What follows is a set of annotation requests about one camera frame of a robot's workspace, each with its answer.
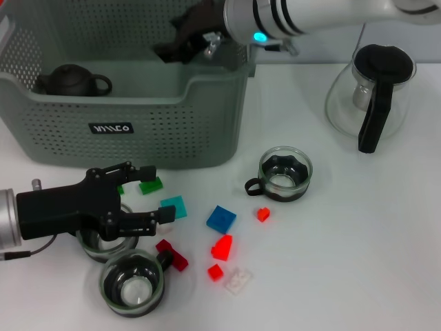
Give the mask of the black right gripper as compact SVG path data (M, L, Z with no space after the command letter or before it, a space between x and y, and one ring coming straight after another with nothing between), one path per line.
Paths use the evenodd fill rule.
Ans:
M193 59L201 53L205 34L226 38L224 9L225 1L199 1L171 20L177 33L177 59Z

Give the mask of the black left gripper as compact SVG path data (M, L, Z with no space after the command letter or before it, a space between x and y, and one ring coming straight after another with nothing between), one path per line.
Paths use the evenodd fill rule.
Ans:
M173 223L174 206L151 212L120 210L117 187L156 179L153 165L136 168L126 161L104 169L92 168L79 183L20 193L17 217L25 240L78 230L94 230L105 240L120 237L154 237L157 225Z

